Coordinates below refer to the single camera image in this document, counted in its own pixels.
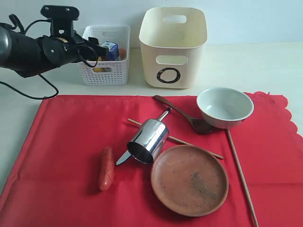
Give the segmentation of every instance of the wooden spoon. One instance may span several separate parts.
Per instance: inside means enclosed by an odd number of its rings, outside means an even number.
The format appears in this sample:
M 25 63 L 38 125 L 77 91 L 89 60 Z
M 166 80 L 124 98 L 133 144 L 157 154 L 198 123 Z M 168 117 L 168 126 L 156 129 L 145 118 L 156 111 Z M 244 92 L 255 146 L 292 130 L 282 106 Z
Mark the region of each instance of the wooden spoon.
M 213 130 L 213 127 L 209 123 L 207 123 L 205 120 L 199 119 L 199 118 L 194 118 L 194 117 L 187 115 L 182 110 L 180 110 L 178 107 L 174 106 L 169 100 L 167 100 L 161 96 L 154 96 L 153 98 L 159 102 L 164 103 L 165 105 L 168 105 L 169 107 L 173 108 L 174 110 L 179 112 L 181 115 L 183 115 L 189 121 L 189 123 L 191 124 L 191 126 L 193 127 L 193 129 L 196 132 L 209 133 Z

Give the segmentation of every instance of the white table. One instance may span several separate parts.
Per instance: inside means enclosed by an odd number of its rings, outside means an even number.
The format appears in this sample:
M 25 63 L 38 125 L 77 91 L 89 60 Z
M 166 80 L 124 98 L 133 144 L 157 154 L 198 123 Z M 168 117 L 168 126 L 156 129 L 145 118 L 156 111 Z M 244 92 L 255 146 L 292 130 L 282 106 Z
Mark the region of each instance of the white table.
M 131 50 L 129 81 L 123 86 L 86 86 L 76 64 L 44 75 L 70 95 L 198 95 L 208 87 L 270 92 L 288 98 L 292 121 L 303 134 L 303 43 L 206 46 L 201 76 L 188 89 L 162 89 L 145 83 L 140 49 Z M 0 80 L 32 96 L 49 96 L 53 90 L 39 77 L 23 79 L 0 69 Z M 40 101 L 22 97 L 0 85 L 0 192 L 20 152 Z

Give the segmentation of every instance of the black circle logo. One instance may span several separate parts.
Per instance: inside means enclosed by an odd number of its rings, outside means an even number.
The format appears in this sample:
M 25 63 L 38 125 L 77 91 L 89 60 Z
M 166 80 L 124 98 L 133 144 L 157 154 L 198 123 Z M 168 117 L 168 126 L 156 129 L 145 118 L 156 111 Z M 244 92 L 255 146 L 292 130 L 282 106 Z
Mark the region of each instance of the black circle logo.
M 174 78 L 173 80 L 170 80 L 170 81 L 166 81 L 166 80 L 163 80 L 161 79 L 161 75 L 162 73 L 164 73 L 166 70 L 173 70 L 175 71 L 177 74 L 176 74 L 176 78 Z M 164 68 L 162 70 L 160 70 L 158 73 L 157 73 L 157 79 L 158 81 L 164 83 L 164 84 L 173 84 L 173 83 L 176 83 L 181 77 L 181 74 L 179 72 L 178 69 L 175 69 L 175 68 Z

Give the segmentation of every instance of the hot dog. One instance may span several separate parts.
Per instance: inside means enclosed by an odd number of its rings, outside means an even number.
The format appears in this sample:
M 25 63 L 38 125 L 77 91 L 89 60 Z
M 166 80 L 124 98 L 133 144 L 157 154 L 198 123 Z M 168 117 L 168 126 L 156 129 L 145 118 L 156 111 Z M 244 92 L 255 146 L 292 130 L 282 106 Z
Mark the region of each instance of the hot dog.
M 99 189 L 105 191 L 109 189 L 114 181 L 114 157 L 111 148 L 107 147 L 101 153 L 101 170 L 99 174 Z

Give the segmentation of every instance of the stainless steel cup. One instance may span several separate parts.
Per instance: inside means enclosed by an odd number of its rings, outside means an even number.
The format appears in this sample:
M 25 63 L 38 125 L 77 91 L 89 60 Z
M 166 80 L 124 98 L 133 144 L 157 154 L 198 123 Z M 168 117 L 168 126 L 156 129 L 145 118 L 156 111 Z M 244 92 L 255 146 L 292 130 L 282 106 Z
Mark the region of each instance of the stainless steel cup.
M 159 155 L 169 130 L 161 120 L 170 112 L 168 108 L 158 119 L 146 120 L 127 144 L 129 153 L 140 162 L 152 163 Z

